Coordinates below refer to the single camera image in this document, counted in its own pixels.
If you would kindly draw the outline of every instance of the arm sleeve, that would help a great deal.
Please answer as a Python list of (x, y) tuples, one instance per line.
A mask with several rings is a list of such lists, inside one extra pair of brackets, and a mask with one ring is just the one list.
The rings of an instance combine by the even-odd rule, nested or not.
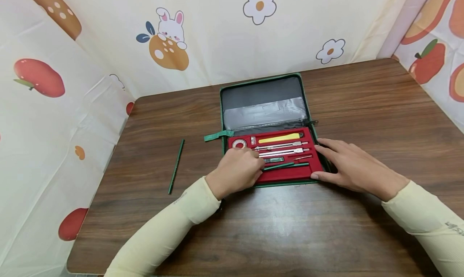
[(183, 240), (189, 229), (219, 208), (205, 177), (193, 183), (174, 203), (144, 224), (122, 246), (105, 277), (142, 277), (153, 274)]
[(382, 206), (416, 237), (443, 277), (464, 276), (464, 221), (435, 195), (411, 181)]

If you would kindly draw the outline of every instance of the rabbit illustration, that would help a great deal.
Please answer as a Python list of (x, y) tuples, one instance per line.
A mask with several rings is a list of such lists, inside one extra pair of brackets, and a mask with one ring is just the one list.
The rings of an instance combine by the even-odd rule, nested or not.
[(156, 9), (156, 13), (159, 15), (160, 22), (158, 25), (158, 36), (162, 40), (172, 39), (177, 43), (177, 46), (184, 50), (187, 48), (184, 42), (184, 29), (182, 24), (184, 23), (184, 14), (182, 11), (178, 11), (175, 14), (175, 19), (171, 19), (169, 12), (160, 7)]

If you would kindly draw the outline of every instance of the curtain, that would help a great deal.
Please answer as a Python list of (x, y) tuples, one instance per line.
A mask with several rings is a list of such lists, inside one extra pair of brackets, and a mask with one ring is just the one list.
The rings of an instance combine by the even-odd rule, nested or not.
[(0, 0), (0, 276), (68, 276), (136, 98), (373, 60), (404, 2)]
[(394, 57), (464, 132), (464, 0), (427, 0)]
[(34, 0), (0, 0), (0, 87), (0, 276), (67, 275), (134, 98)]
[(63, 0), (79, 28), (37, 1), (135, 98), (373, 60), (405, 2)]

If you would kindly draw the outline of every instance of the red tray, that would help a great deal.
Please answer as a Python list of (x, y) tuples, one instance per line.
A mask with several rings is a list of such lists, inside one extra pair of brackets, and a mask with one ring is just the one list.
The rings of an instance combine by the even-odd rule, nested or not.
[[(292, 133), (302, 133), (303, 136), (300, 137), (299, 139), (292, 139), (292, 140), (283, 140), (283, 141), (276, 141), (276, 142), (268, 142), (268, 143), (259, 143), (260, 139), (268, 139), (271, 137), (278, 137), (278, 136), (284, 136), (287, 134), (292, 134)], [(251, 137), (254, 136), (256, 137), (256, 144), (251, 145)], [(251, 135), (243, 135), (243, 136), (236, 136), (236, 137), (230, 137), (227, 140), (227, 144), (229, 148), (232, 148), (232, 143), (237, 140), (237, 139), (242, 139), (246, 142), (246, 146), (248, 148), (254, 149), (257, 146), (269, 146), (269, 145), (280, 145), (284, 143), (293, 143), (296, 141), (301, 141), (301, 142), (308, 142), (306, 145), (301, 145), (301, 146), (292, 146), (292, 147), (285, 147), (285, 148), (275, 148), (272, 149), (271, 151), (284, 151), (284, 150), (289, 150), (289, 149), (297, 149), (297, 148), (303, 148), (303, 149), (309, 149), (309, 151), (304, 151), (302, 153), (296, 153), (296, 154), (287, 154), (287, 155), (280, 155), (280, 156), (263, 156), (263, 158), (274, 158), (274, 157), (283, 157), (284, 161), (281, 162), (272, 162), (272, 163), (266, 163), (266, 167), (269, 166), (274, 166), (278, 164), (283, 164), (287, 162), (295, 162), (296, 163), (309, 163), (308, 166), (302, 166), (302, 167), (287, 167), (287, 168), (279, 168), (276, 170), (269, 170), (269, 171), (264, 171), (263, 174), (259, 177), (256, 183), (265, 183), (265, 182), (281, 182), (284, 180), (302, 180), (302, 179), (309, 179), (309, 176), (311, 176), (311, 173), (314, 171), (323, 171), (321, 162), (319, 158), (317, 157), (317, 152), (314, 149), (314, 142), (311, 137), (311, 133), (309, 131), (308, 127), (303, 127), (303, 128), (296, 128), (296, 129), (289, 129), (289, 130), (281, 130), (281, 131), (275, 131), (275, 132), (267, 132), (267, 133), (260, 133), (260, 134), (251, 134)], [(265, 153), (265, 152), (271, 152), (271, 151), (259, 151), (259, 153)], [(295, 158), (303, 157), (303, 156), (309, 156), (312, 155), (312, 157), (308, 158), (303, 158), (300, 160), (294, 160)]]

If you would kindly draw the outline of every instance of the wood grain surface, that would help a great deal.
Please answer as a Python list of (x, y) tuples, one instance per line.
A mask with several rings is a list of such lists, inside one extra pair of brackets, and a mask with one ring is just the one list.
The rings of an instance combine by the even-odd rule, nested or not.
[[(358, 146), (464, 216), (464, 136), (394, 60), (302, 72), (320, 137)], [(147, 220), (222, 157), (220, 85), (137, 100), (68, 259), (103, 274)], [(180, 141), (186, 140), (172, 195)], [(439, 276), (375, 197), (331, 185), (250, 189), (194, 226), (163, 276)]]

